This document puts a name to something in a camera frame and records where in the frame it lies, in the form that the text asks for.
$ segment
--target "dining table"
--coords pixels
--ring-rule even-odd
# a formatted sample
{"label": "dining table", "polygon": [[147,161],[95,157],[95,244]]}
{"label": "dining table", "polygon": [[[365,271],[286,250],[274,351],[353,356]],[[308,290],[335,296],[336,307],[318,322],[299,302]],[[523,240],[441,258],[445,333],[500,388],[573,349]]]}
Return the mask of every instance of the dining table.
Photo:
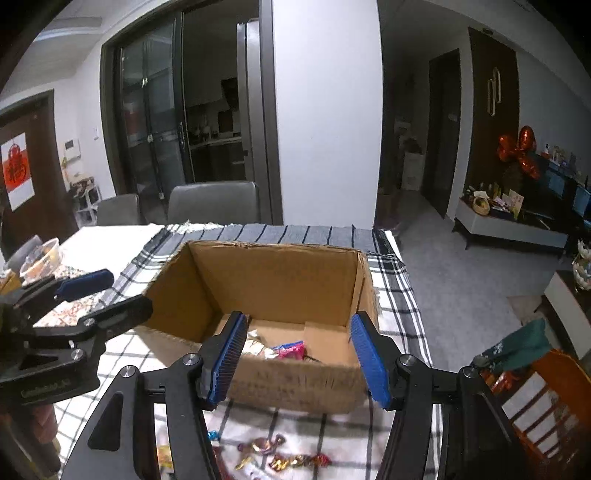
{"label": "dining table", "polygon": [[[70,316],[55,313],[44,325],[71,324],[88,311],[97,310],[143,293],[163,265],[188,241],[218,240],[256,243],[323,244],[363,251],[379,303],[379,329],[393,338],[403,353],[411,353],[432,367],[428,341],[410,278],[395,238],[389,231],[354,226],[248,225],[134,225],[90,226],[80,229],[61,246],[62,265],[69,275],[109,269],[116,280],[112,288],[86,299],[84,308]],[[134,330],[106,343],[97,375],[100,387],[55,405],[59,423],[57,440],[62,463],[72,452],[86,422],[112,379],[127,365],[140,371],[164,368]],[[168,444],[166,409],[156,404],[154,425],[159,446]],[[264,437],[285,437],[278,451],[286,455],[324,453],[332,464],[319,468],[270,472],[282,479],[373,479],[380,466],[395,412],[387,412],[368,398],[348,414],[331,415],[282,408],[238,404],[228,399],[213,412],[204,412],[207,428],[216,431],[223,448],[222,461],[230,471],[240,461],[237,445]],[[425,478],[434,479],[439,467],[442,416],[433,406],[431,440]],[[271,458],[258,459],[269,472]]]}

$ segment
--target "green cloth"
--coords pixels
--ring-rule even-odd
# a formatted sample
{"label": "green cloth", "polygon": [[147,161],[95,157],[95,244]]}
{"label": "green cloth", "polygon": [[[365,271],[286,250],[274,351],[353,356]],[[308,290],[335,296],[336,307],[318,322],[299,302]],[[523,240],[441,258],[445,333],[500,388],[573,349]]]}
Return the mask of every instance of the green cloth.
{"label": "green cloth", "polygon": [[529,322],[481,355],[476,355],[472,364],[488,368],[495,375],[531,365],[552,348],[546,338],[545,327],[543,318]]}

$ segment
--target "checkered tablecloth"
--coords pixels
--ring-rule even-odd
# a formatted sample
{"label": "checkered tablecloth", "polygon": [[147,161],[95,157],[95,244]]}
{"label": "checkered tablecloth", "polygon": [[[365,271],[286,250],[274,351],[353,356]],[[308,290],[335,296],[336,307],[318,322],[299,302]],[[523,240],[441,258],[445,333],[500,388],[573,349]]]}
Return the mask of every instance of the checkered tablecloth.
{"label": "checkered tablecloth", "polygon": [[[353,247],[366,252],[374,287],[378,292],[381,333],[391,336],[402,352],[411,353],[432,366],[421,314],[410,286],[407,270],[394,254],[384,232],[378,230],[322,226],[271,225],[168,225],[163,227],[123,270],[113,287],[99,300],[99,307],[144,292],[149,283],[187,241],[221,240],[258,243],[321,244]],[[108,255],[108,252],[97,253]],[[87,419],[125,365],[141,371],[162,368],[152,352],[133,330],[107,343],[100,359],[98,390],[56,405],[61,458],[67,460]],[[256,437],[282,434],[287,442],[279,452],[286,455],[322,452],[332,459],[327,468],[287,469],[274,473],[282,479],[371,479],[374,478],[392,426],[394,412],[383,411],[368,398],[364,405],[346,415],[316,415],[279,408],[257,408],[228,400],[216,411],[205,412],[209,430],[217,430],[224,448],[223,458],[231,470],[239,459],[235,446]],[[157,438],[166,438],[164,405],[155,406]],[[425,478],[435,478],[439,466],[441,411],[433,408],[431,442]]]}

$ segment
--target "open cardboard box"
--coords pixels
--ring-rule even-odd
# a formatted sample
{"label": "open cardboard box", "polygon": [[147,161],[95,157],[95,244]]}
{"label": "open cardboard box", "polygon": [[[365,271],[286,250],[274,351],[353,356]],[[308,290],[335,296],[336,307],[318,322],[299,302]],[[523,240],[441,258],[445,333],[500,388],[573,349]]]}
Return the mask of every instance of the open cardboard box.
{"label": "open cardboard box", "polygon": [[190,242],[146,295],[154,313],[137,329],[170,365],[219,332],[233,310],[251,318],[269,346],[303,340],[318,360],[264,360],[242,355],[228,397],[255,406],[346,413],[367,385],[349,338],[349,321],[378,314],[366,257],[318,245]]}

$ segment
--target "gray floor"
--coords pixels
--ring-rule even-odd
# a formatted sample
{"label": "gray floor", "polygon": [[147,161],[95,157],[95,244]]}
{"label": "gray floor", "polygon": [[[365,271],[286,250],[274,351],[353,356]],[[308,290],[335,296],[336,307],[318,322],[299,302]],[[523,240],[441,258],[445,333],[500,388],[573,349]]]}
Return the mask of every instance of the gray floor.
{"label": "gray floor", "polygon": [[399,245],[436,368],[458,371],[521,324],[508,296],[541,295],[556,255],[472,245],[419,192],[403,192]]}

